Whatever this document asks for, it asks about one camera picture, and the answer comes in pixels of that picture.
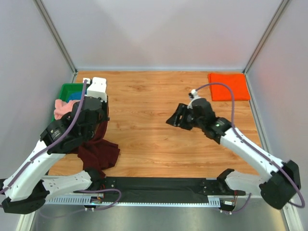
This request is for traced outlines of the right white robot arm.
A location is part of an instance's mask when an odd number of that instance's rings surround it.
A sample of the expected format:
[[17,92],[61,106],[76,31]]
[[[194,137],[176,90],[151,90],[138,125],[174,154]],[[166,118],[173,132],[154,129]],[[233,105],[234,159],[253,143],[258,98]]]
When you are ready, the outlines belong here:
[[299,167],[267,153],[245,137],[231,122],[218,117],[204,98],[180,103],[167,124],[185,130],[199,128],[206,137],[226,147],[252,166],[258,175],[243,174],[233,169],[218,177],[230,190],[260,195],[275,209],[282,209],[301,188]]

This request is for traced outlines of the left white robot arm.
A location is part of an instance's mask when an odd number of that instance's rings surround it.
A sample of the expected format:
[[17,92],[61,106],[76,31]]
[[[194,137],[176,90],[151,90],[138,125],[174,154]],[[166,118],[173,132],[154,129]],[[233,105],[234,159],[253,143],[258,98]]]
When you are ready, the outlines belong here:
[[62,180],[43,180],[43,176],[66,154],[93,140],[97,126],[108,119],[108,100],[86,96],[82,102],[73,104],[72,111],[52,121],[26,161],[9,178],[1,179],[4,212],[29,214],[54,197],[98,190],[102,177],[93,167]]

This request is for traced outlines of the maroon t shirt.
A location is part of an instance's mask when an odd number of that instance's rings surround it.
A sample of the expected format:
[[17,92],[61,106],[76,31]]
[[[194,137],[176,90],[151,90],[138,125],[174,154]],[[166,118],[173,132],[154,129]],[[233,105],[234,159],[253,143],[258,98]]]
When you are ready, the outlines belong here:
[[97,127],[94,137],[90,141],[82,143],[75,150],[78,158],[83,162],[83,169],[95,169],[101,178],[106,176],[104,170],[116,165],[120,154],[118,144],[104,139],[107,125],[107,121],[102,122]]

